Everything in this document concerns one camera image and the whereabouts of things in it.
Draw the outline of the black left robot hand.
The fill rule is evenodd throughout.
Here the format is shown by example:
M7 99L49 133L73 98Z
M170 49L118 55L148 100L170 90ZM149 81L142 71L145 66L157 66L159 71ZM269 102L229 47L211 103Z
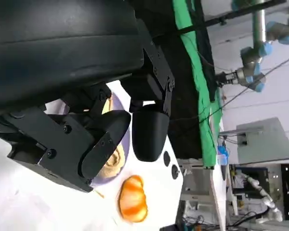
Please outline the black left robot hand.
M127 130L154 162L174 77L126 0L0 0L0 138L8 157L83 192Z

